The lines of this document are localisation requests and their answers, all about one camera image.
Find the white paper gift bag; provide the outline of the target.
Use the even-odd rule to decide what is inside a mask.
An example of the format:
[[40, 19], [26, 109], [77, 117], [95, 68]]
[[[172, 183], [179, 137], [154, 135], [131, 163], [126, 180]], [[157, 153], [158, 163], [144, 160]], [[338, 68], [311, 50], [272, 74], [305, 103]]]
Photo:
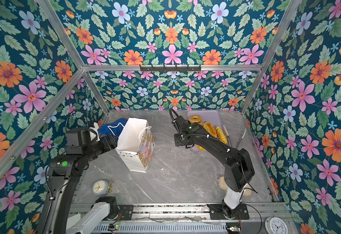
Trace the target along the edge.
[[131, 172], [146, 173], [154, 154], [152, 127], [145, 119], [129, 118], [118, 138], [116, 151]]

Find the twisted fake bread stick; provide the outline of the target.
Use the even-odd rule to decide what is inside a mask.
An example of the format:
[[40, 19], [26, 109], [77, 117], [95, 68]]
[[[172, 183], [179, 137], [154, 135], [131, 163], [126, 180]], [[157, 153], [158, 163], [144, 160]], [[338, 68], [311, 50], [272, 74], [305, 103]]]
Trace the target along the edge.
[[217, 137], [219, 138], [219, 140], [221, 142], [223, 142], [224, 144], [228, 144], [228, 140], [227, 140], [223, 130], [219, 126], [215, 127], [215, 131], [216, 131], [216, 134], [217, 134]]

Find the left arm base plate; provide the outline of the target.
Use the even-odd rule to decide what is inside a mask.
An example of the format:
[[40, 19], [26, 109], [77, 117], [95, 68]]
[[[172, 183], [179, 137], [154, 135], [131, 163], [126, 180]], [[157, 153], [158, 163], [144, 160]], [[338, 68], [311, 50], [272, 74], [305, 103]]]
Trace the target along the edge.
[[114, 221], [129, 221], [133, 215], [133, 205], [116, 205], [113, 208], [112, 214], [114, 215]]

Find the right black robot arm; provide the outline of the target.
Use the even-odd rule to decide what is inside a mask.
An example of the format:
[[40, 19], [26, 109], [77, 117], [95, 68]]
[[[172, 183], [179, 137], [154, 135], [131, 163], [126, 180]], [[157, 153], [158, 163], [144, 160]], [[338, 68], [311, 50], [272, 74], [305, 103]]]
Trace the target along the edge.
[[238, 150], [223, 143], [208, 133], [200, 124], [191, 123], [178, 115], [173, 109], [169, 110], [169, 114], [171, 123], [177, 131], [174, 135], [176, 146], [184, 146], [188, 149], [194, 145], [199, 145], [224, 166], [224, 180], [228, 189], [222, 201], [221, 213], [227, 219], [233, 219], [238, 215], [242, 205], [244, 190], [247, 189], [255, 175], [248, 151], [245, 149]]

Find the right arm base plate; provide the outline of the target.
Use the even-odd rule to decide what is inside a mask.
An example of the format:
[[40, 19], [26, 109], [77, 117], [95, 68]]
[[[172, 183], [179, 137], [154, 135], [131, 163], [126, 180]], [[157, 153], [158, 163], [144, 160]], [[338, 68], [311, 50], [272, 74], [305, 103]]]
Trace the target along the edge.
[[239, 204], [235, 209], [231, 209], [225, 204], [208, 204], [210, 219], [212, 220], [248, 220], [249, 212], [247, 206]]

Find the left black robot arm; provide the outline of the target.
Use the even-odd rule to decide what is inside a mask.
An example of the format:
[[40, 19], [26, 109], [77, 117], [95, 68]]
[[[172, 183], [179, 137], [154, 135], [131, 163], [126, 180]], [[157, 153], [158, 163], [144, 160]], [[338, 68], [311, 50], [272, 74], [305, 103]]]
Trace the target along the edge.
[[96, 130], [79, 127], [66, 132], [66, 154], [55, 157], [49, 166], [47, 194], [37, 234], [64, 234], [73, 196], [89, 162], [117, 147], [118, 137], [99, 137]]

